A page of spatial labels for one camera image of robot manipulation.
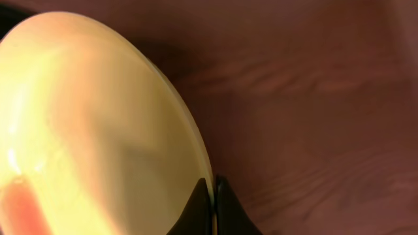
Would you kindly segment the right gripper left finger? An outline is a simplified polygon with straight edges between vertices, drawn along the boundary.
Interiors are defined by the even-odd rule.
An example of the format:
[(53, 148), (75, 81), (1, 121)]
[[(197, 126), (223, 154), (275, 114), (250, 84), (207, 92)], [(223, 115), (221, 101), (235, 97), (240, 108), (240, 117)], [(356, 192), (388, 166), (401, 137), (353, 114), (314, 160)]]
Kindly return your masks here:
[(198, 180), (183, 212), (167, 235), (212, 235), (212, 207), (206, 180)]

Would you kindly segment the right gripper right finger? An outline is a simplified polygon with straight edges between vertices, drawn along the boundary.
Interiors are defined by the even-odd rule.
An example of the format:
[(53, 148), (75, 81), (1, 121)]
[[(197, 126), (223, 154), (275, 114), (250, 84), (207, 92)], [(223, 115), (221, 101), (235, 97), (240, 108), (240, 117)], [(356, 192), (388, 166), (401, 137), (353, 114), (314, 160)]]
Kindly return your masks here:
[(215, 209), (218, 235), (262, 235), (224, 176), (216, 176)]

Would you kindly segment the yellow plate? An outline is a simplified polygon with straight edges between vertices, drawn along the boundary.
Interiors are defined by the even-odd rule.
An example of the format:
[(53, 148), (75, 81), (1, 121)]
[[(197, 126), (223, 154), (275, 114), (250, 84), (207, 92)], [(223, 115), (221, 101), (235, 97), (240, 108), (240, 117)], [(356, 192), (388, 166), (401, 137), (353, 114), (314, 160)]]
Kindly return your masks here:
[(210, 161), (169, 79), (91, 18), (47, 12), (1, 39), (1, 211), (6, 234), (166, 234)]

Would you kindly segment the round black serving tray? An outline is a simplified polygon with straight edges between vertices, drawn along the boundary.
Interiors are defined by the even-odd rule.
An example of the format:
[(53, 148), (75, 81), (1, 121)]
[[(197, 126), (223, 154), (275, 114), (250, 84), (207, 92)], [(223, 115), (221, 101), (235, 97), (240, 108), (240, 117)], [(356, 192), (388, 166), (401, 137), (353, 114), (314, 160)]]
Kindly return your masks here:
[(36, 12), (10, 5), (8, 3), (1, 3), (0, 6), (0, 39), (17, 24), (23, 20), (36, 15)]

